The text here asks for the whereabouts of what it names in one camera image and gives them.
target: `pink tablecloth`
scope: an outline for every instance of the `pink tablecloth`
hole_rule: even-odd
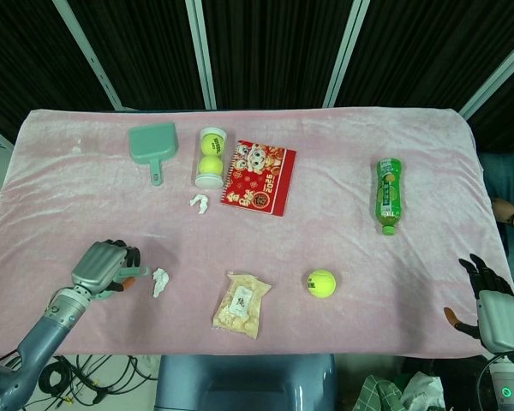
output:
[[[129,157],[130,127],[175,122],[179,153],[164,184]],[[188,201],[197,134],[206,126],[297,150],[284,217]],[[403,220],[393,237],[374,218],[375,164],[403,160]],[[0,195],[0,354],[16,346],[97,240],[139,247],[152,279],[95,301],[62,353],[354,352],[451,357],[481,352],[443,307],[475,322],[457,259],[477,253],[510,283],[472,134],[452,110],[351,108],[177,114],[37,110],[24,122]],[[304,287],[333,271],[334,296]],[[260,335],[212,328],[229,270],[272,284]]]

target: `floor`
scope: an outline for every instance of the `floor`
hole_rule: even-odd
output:
[[[0,187],[6,174],[9,163],[10,152],[0,148]],[[75,362],[75,356],[68,356],[69,360]],[[81,363],[87,358],[86,355],[81,356]],[[146,375],[157,375],[159,356],[145,355],[137,356],[139,368]],[[114,355],[106,364],[104,364],[97,372],[93,374],[93,378],[99,381],[99,384],[106,385],[115,382],[123,373],[127,364],[127,357],[123,355]],[[399,370],[403,359],[391,355],[374,355],[374,354],[336,354],[335,356],[338,369],[338,390],[340,395],[348,396],[350,393],[357,394],[365,377],[373,373],[381,377],[389,378]],[[126,386],[126,389],[138,384],[142,380],[141,377],[135,375],[132,383]],[[138,389],[120,396],[107,396],[100,404],[92,407],[94,411],[146,411],[152,410],[154,397],[156,395],[156,382],[147,381]],[[87,388],[77,395],[83,402],[92,402],[95,394]],[[53,403],[53,399],[40,391],[37,387],[30,401],[27,403],[27,411],[45,411],[57,409],[57,404]],[[77,402],[69,404],[63,402],[58,409],[66,409],[68,411],[79,411],[86,409]]]

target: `food package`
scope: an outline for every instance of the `food package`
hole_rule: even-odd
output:
[[[241,332],[256,339],[259,333],[260,300],[271,286],[251,274],[230,272],[229,278],[230,286],[213,316],[213,326]]]

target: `red notebook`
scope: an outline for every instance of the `red notebook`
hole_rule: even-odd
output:
[[[283,216],[296,152],[239,140],[221,202]]]

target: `green dustpan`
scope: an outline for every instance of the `green dustpan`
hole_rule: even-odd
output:
[[[150,124],[133,127],[129,130],[129,152],[137,164],[150,164],[151,182],[155,186],[162,184],[160,162],[175,157],[177,133],[175,124]]]

